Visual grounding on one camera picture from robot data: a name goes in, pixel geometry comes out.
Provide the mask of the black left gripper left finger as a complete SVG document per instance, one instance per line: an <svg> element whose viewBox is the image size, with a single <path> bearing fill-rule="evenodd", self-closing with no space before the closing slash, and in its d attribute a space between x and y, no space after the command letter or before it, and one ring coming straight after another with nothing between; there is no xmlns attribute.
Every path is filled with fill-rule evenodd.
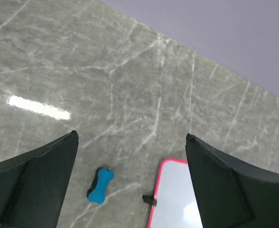
<svg viewBox="0 0 279 228"><path fill-rule="evenodd" d="M0 162L0 228L55 228L78 149L70 133Z"/></svg>

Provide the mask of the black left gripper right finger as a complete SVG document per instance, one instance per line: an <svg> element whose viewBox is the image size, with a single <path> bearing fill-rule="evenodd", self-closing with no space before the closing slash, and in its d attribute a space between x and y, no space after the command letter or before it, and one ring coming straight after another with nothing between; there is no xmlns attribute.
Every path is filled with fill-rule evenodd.
<svg viewBox="0 0 279 228"><path fill-rule="evenodd" d="M279 173L189 133L186 157L204 228L279 228Z"/></svg>

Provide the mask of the blue bone-shaped eraser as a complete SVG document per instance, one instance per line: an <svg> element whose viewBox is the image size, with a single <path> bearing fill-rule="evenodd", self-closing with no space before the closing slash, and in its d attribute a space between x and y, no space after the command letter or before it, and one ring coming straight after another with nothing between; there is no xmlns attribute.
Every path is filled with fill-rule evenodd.
<svg viewBox="0 0 279 228"><path fill-rule="evenodd" d="M98 168L95 172L94 180L86 193L88 201L98 205L103 204L106 199L107 188L113 178L113 171L104 167Z"/></svg>

